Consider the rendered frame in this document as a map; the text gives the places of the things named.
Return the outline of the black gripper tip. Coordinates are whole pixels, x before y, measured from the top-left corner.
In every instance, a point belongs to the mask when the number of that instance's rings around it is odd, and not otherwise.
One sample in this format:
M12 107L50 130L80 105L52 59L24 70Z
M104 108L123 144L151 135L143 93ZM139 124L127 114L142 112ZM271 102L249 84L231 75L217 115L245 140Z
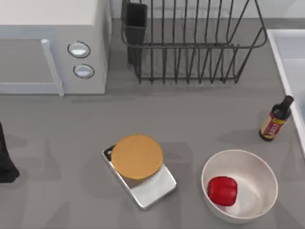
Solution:
M3 127L0 122L0 184L13 183L20 176L7 150Z

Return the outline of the dark sauce bottle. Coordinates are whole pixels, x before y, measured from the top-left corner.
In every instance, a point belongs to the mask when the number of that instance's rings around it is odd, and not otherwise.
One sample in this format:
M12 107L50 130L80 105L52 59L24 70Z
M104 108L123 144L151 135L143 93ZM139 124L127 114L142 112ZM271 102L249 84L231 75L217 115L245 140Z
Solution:
M272 107L268 117L259 129L259 136L263 140L273 141L279 134L281 128L292 114L291 105L293 102L294 98L286 95L281 103L275 104Z

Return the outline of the round orange scale plate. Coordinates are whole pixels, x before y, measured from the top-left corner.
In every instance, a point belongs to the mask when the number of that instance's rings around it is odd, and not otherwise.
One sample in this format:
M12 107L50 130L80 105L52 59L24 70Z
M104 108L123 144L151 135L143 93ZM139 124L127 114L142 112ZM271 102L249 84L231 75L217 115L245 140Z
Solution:
M121 176L131 180L143 180L160 169L163 164L163 150L161 145L148 135L128 135L114 146L111 162Z

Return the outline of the dark cutlery holder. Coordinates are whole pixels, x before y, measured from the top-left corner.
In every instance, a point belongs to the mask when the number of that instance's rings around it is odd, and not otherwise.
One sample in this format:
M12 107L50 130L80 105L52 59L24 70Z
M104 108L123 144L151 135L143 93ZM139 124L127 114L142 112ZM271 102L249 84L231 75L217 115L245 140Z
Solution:
M121 20L127 40L128 64L135 64L137 56L141 53L141 48L133 48L133 46L142 46L144 43L147 11L146 4L122 0Z

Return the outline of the white bowl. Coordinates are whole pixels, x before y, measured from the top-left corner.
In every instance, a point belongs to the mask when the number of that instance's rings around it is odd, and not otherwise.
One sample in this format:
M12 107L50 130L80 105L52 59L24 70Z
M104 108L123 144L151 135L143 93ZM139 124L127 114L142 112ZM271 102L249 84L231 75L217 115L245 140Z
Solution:
M231 198L226 205L213 202L208 195L210 182L218 177L232 181L232 188L220 197ZM209 210L231 224L245 224L262 217L278 196L278 182L270 166L259 156L238 149L218 152L205 162L201 187Z

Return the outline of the round microwave knob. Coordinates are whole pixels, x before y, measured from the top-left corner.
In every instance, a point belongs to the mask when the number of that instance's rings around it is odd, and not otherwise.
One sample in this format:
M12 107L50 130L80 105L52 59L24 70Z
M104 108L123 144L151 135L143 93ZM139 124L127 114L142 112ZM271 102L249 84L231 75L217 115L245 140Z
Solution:
M94 69L88 64L74 66L73 73L81 79L90 79L94 76Z
M84 42L77 41L67 46L68 53L75 58L86 58L90 55L91 49Z

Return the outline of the pale microwave oven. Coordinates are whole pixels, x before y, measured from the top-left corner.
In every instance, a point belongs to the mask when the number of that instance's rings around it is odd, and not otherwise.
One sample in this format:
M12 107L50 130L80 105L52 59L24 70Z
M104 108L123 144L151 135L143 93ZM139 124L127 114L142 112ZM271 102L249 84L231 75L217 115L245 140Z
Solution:
M0 0L0 94L58 94L41 40L48 39L64 95L103 94L112 37L109 0ZM67 46L89 45L86 58ZM74 66L95 74L81 79Z

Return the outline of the red bell pepper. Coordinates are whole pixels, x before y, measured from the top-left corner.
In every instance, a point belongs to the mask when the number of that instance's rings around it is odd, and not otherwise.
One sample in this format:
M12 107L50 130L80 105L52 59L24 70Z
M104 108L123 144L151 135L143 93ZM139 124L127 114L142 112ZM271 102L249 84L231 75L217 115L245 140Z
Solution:
M237 199L238 184L235 179L226 176L213 177L207 186L209 199L219 206L233 206Z

